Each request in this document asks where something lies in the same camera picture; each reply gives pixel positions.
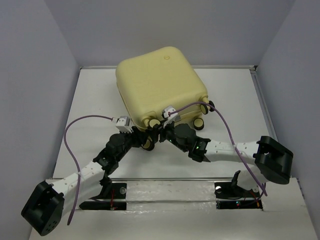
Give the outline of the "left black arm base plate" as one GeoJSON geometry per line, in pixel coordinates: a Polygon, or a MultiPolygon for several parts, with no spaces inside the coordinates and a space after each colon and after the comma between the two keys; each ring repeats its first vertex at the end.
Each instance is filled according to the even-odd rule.
{"type": "Polygon", "coordinates": [[[102,188],[99,195],[79,205],[81,210],[88,211],[125,211],[127,209],[127,183],[113,182],[102,188]]]}

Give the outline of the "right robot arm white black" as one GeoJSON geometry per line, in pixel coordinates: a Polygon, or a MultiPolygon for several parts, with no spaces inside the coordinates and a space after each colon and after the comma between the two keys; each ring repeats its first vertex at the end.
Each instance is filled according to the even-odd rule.
{"type": "Polygon", "coordinates": [[[238,170],[230,183],[235,196],[267,182],[278,185],[290,182],[294,154],[270,136],[253,142],[221,142],[197,136],[196,131],[184,123],[162,128],[159,140],[169,141],[198,163],[242,163],[245,169],[238,170]]]}

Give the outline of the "yellow hard-shell suitcase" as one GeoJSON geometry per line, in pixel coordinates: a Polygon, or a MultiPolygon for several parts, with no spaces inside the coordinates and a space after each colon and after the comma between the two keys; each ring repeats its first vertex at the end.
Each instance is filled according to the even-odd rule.
{"type": "Polygon", "coordinates": [[[208,91],[183,53],[176,47],[123,60],[115,69],[116,85],[133,124],[142,132],[164,119],[166,108],[179,111],[175,124],[205,126],[208,91]]]}

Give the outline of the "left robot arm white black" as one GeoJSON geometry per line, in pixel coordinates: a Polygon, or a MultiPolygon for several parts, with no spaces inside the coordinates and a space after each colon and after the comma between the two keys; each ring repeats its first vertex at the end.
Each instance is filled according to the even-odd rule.
{"type": "Polygon", "coordinates": [[[100,153],[85,167],[53,183],[40,182],[24,205],[22,217],[38,232],[46,236],[60,223],[62,217],[91,197],[104,198],[111,191],[111,175],[131,148],[154,145],[158,140],[155,129],[113,134],[100,153]]]}

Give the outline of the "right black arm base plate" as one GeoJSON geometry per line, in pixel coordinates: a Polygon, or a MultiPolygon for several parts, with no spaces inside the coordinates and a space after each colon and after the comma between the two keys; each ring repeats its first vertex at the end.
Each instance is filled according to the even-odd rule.
{"type": "Polygon", "coordinates": [[[236,171],[231,181],[214,183],[217,210],[263,209],[259,190],[245,190],[237,185],[240,172],[236,171]]]}

